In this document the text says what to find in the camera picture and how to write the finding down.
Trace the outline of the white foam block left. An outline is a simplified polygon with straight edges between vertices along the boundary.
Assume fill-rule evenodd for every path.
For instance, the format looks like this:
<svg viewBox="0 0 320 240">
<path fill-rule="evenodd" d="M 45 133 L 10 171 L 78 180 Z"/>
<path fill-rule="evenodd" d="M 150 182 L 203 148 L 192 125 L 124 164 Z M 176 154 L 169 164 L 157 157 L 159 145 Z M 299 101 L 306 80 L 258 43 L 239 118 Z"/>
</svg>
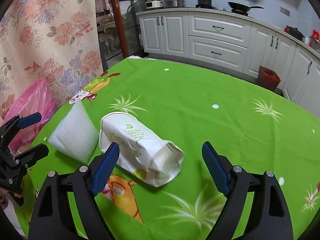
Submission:
<svg viewBox="0 0 320 240">
<path fill-rule="evenodd" d="M 62 154 L 87 164 L 98 140 L 99 133 L 82 101 L 78 100 L 60 121 L 48 142 Z"/>
</svg>

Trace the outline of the floral curtain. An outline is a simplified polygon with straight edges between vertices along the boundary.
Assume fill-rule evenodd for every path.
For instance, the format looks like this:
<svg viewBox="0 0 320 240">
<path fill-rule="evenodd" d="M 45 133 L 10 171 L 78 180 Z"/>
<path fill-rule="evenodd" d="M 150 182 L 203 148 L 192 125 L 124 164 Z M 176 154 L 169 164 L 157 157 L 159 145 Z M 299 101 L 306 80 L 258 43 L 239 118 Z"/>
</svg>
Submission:
<svg viewBox="0 0 320 240">
<path fill-rule="evenodd" d="M 14 0 L 1 20 L 1 116 L 36 80 L 58 106 L 100 75 L 95 0 Z"/>
</svg>

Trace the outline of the white paper cup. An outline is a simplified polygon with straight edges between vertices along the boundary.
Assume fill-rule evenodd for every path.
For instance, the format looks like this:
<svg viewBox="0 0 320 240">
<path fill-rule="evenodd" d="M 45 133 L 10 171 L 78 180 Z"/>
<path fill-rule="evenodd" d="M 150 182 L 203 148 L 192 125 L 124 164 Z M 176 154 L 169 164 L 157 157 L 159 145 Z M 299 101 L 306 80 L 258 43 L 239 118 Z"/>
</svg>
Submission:
<svg viewBox="0 0 320 240">
<path fill-rule="evenodd" d="M 117 165 L 146 184 L 161 187 L 180 174 L 184 152 L 129 113 L 112 112 L 102 117 L 101 152 L 113 142 L 119 146 Z"/>
</svg>

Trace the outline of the red floor bin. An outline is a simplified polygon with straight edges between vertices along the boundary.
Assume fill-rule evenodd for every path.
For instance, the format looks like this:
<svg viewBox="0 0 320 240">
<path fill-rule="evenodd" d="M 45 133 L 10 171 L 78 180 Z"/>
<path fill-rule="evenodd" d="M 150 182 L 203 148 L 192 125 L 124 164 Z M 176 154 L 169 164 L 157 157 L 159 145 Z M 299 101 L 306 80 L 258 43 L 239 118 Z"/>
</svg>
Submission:
<svg viewBox="0 0 320 240">
<path fill-rule="evenodd" d="M 259 67 L 257 85 L 274 92 L 280 82 L 281 79 L 276 72 L 263 66 Z"/>
</svg>

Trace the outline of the wooden glass door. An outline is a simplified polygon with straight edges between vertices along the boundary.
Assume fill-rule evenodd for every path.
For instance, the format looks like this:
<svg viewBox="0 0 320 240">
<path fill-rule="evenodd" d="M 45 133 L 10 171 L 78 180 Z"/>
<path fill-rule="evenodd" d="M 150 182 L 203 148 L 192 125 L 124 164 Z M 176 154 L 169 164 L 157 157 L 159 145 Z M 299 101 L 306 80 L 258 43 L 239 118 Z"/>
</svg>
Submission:
<svg viewBox="0 0 320 240">
<path fill-rule="evenodd" d="M 129 56 L 146 57 L 137 14 L 146 0 L 95 0 L 103 70 Z"/>
</svg>

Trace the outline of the white rice cooker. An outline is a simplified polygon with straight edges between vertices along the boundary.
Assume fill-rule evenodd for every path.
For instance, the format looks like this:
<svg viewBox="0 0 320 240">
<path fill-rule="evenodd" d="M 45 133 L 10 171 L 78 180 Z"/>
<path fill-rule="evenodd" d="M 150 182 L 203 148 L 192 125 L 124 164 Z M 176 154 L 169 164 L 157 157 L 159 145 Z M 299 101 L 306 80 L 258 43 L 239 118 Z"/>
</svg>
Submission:
<svg viewBox="0 0 320 240">
<path fill-rule="evenodd" d="M 163 8 L 163 0 L 146 0 L 145 7 L 147 10 Z"/>
</svg>

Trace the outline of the white lower cabinets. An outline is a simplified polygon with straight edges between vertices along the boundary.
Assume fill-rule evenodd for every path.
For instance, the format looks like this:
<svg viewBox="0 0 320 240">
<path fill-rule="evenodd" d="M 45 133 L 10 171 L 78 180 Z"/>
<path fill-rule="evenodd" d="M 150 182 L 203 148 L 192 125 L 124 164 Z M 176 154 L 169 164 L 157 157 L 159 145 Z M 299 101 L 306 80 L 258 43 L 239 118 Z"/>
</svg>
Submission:
<svg viewBox="0 0 320 240">
<path fill-rule="evenodd" d="M 319 52 L 276 27 L 226 11 L 171 8 L 138 14 L 145 52 L 256 82 L 280 78 L 286 99 L 319 116 Z"/>
</svg>

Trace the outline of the black casserole pot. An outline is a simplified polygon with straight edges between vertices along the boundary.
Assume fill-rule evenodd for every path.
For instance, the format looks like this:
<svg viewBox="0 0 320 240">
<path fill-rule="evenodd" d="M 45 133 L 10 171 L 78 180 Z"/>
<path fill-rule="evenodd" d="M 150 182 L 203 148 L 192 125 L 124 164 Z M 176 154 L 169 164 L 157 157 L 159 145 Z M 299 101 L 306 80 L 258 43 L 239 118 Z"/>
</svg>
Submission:
<svg viewBox="0 0 320 240">
<path fill-rule="evenodd" d="M 296 27 L 290 27 L 287 25 L 284 28 L 284 31 L 300 41 L 304 40 L 305 36 Z"/>
</svg>

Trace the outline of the silver pressure cooker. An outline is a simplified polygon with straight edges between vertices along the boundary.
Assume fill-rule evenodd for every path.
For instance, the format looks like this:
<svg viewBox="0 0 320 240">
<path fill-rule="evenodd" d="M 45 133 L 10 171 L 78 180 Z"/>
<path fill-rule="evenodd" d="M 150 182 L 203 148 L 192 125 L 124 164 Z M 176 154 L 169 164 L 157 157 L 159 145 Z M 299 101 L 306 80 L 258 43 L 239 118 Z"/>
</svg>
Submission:
<svg viewBox="0 0 320 240">
<path fill-rule="evenodd" d="M 163 6 L 165 8 L 183 8 L 184 5 L 184 0 L 163 0 Z"/>
</svg>

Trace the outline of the black frying pan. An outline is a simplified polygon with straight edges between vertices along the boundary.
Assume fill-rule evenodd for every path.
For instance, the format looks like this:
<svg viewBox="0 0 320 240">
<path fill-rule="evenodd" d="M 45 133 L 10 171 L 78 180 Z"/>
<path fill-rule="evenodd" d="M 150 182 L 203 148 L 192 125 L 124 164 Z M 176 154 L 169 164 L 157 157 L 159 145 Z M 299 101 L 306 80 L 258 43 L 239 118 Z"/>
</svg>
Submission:
<svg viewBox="0 0 320 240">
<path fill-rule="evenodd" d="M 261 7 L 261 6 L 247 6 L 247 5 L 236 3 L 236 2 L 228 2 L 228 4 L 231 7 L 232 12 L 240 13 L 243 15 L 247 15 L 247 13 L 251 9 L 263 9 L 263 7 Z"/>
</svg>

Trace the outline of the black stock pot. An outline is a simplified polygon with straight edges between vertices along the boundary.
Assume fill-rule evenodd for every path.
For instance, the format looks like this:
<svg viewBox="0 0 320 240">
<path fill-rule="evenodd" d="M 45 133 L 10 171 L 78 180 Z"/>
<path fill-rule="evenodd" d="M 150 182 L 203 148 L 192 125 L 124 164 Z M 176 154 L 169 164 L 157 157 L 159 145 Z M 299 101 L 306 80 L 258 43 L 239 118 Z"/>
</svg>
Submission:
<svg viewBox="0 0 320 240">
<path fill-rule="evenodd" d="M 212 0 L 197 0 L 197 8 L 212 9 Z"/>
</svg>

